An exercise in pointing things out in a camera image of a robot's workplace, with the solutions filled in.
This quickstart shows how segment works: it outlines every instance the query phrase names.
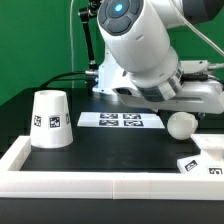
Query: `white cup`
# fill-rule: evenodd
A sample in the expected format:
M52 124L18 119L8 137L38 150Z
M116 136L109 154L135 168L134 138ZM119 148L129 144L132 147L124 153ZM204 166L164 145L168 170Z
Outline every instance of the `white cup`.
M60 148L72 143L65 92L44 90L35 93L30 137L31 145L38 148Z

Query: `black tabletop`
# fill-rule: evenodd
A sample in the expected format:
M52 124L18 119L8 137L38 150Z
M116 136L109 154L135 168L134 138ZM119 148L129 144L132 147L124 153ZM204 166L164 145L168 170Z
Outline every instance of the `black tabletop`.
M1 155L19 135L29 135L33 95L26 89L0 107ZM191 139L173 139L166 129L77 127L81 112L152 113L88 96L85 89L65 89L74 141L65 148L32 147L22 170L178 173L177 159L200 150ZM172 112L161 112L166 126ZM223 115L206 115L197 133L224 132ZM223 223L221 201L1 199L1 223Z

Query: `ping pong ball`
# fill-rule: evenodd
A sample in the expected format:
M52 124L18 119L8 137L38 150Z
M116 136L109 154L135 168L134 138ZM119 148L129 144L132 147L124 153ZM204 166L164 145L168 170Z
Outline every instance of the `ping pong ball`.
M186 112L173 114L168 120L167 129L170 135L178 140L186 140L198 127L195 116Z

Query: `cable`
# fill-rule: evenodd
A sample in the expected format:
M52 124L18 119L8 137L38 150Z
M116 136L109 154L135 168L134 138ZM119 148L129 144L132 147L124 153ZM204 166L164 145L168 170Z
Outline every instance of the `cable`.
M208 69L209 70L216 70L224 68L224 64L210 64Z
M69 73L64 73L64 74L57 75L57 76L49 79L48 81L44 82L43 84L41 84L40 88L47 87L51 82L53 82L53 81L55 81L59 78L63 78L63 77L66 77L66 76L75 76L75 75L85 75L85 72L78 71L78 72L69 72Z
M212 42L208 37L206 37L203 33L201 33L198 29L196 29L190 22L185 19L185 17L181 14L181 12L176 7L173 0L169 0L173 10L177 14L177 16L195 33L197 34L202 40L204 40L207 44L209 44L214 50L216 50L221 56L224 57L224 51L218 47L214 42Z
M93 78L81 78L81 79L54 79L54 80L51 80L50 82L48 82L44 87L46 88L50 83L52 82L63 82L63 81L86 81L86 82L96 82L95 79Z
M71 1L70 6L70 43L71 43L71 65L72 65L72 72L75 71L74 59L75 59L75 52L74 52L74 37L73 37L73 5L74 1Z
M192 81L200 81L200 82L205 82L208 80L214 80L222 85L224 85L224 81L216 78L215 76L212 75L207 75L207 74L198 74L198 75L193 75L193 74L183 74L181 76L181 81L182 82L192 82Z

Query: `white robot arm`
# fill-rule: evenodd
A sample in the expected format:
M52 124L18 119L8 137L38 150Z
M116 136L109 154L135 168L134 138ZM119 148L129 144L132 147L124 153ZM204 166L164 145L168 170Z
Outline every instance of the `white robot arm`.
M224 5L223 0L173 0L172 3L191 23L213 19ZM215 80L181 81L184 74L211 75L210 63L179 61L166 29L182 26L184 22L170 0L104 0L98 24L107 48L96 93L118 96L131 107L203 113L224 111L222 84Z

